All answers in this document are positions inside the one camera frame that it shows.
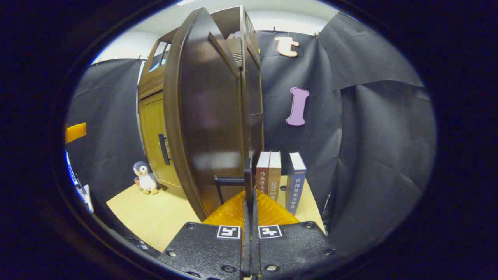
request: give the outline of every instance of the cabinet handle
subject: cabinet handle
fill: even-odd
[[[164,163],[166,165],[171,165],[169,161],[171,160],[170,157],[168,157],[168,151],[166,150],[166,144],[164,143],[164,140],[167,139],[168,137],[164,137],[164,135],[159,134],[159,144],[161,145],[161,151],[162,151],[162,157],[164,158]]]

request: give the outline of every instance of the light wooden tabletop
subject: light wooden tabletop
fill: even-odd
[[[282,176],[280,182],[285,184],[287,176]],[[285,205],[284,191],[279,190],[277,202]],[[113,197],[107,205],[131,232],[161,252],[185,223],[201,222],[188,200],[162,189],[155,195],[145,195],[136,184]],[[300,222],[314,221],[325,232],[308,181],[304,183],[295,217]]]

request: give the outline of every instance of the white ceiling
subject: white ceiling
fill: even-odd
[[[275,28],[279,31],[294,31],[291,30],[292,28],[285,28],[285,23],[299,21],[303,23],[303,19],[307,18],[311,21],[314,20],[313,27],[309,27],[308,29],[318,28],[318,30],[314,30],[316,32],[320,31],[338,11],[328,4],[317,0],[194,0],[184,6],[174,4],[165,8],[138,23],[130,31],[152,32],[158,36],[162,36],[179,27],[190,12],[197,8],[205,7],[209,13],[212,13],[238,5],[244,6],[256,30],[263,30],[262,28],[268,29],[271,25],[271,22],[268,22],[268,20],[271,20],[271,17],[268,16],[272,15],[272,13],[268,12],[272,11],[276,17]],[[266,13],[267,15],[266,22],[264,23],[258,22],[258,18],[261,18],[262,13]]]

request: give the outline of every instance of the penguin plush toy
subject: penguin plush toy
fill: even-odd
[[[135,174],[138,175],[138,180],[140,182],[140,187],[143,189],[144,194],[156,194],[157,182],[154,174],[149,173],[149,168],[147,164],[143,161],[139,161],[133,165],[133,170]]]

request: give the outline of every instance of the light wooden cabinet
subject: light wooden cabinet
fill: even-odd
[[[214,176],[243,177],[245,158],[255,168],[263,150],[259,48],[243,7],[197,9],[159,38],[138,100],[152,171],[161,184],[181,189],[204,220],[221,205]],[[222,187],[223,199],[242,190]]]

